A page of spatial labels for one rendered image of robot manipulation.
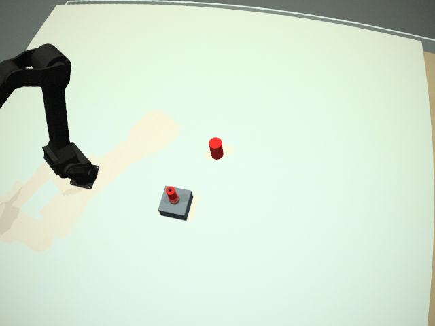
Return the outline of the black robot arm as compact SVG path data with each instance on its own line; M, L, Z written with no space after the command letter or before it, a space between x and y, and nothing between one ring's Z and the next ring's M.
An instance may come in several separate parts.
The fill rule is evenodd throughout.
M41 87L50 139L42 147L43 158L61 179L70 178L70 185L92 189L99 166L69 140L65 88L70 74L70 60L49 43L4 60L0 63L0 108L15 89Z

